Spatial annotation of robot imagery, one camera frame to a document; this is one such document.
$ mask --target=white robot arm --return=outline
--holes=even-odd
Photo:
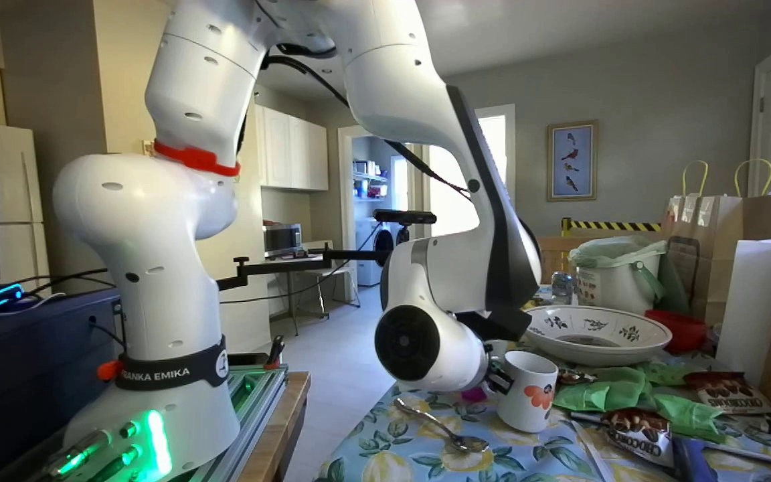
[[[487,358],[457,314],[509,338],[527,327],[534,244],[475,117],[434,70],[414,0],[179,0],[146,85],[155,154],[86,154],[55,181],[55,215],[121,290],[125,345],[113,385],[67,426],[54,479],[171,479],[237,437],[217,284],[194,238],[234,215],[237,133],[273,46],[336,50],[352,117],[383,140],[448,149],[474,189],[479,228],[394,250],[375,334],[383,367],[406,385],[459,390]]]

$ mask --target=floor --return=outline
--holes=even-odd
[[[380,290],[360,290],[357,308],[328,306],[328,318],[295,315],[273,322],[283,338],[283,365],[311,374],[304,426],[289,460],[287,482],[311,482],[339,438],[394,383],[375,355]]]

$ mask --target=coffee mug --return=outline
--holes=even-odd
[[[494,412],[515,430],[542,430],[554,398],[556,365],[527,353],[506,351],[493,358],[487,385],[494,394]]]

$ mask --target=bowl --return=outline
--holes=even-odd
[[[573,365],[640,365],[651,362],[671,333],[640,314],[596,306],[534,306],[527,308],[527,349]]]

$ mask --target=patterned tablecloth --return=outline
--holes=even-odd
[[[434,412],[457,433],[489,442],[485,452],[459,454],[435,426],[406,416],[394,395]],[[743,426],[726,430],[727,448],[771,454],[771,438]],[[716,479],[771,479],[771,465],[705,452]],[[542,479],[675,479],[610,445],[600,429],[552,412],[541,433],[518,433],[499,424],[493,401],[462,401],[457,394],[400,390],[394,385],[341,438],[320,468],[320,482],[542,482]]]

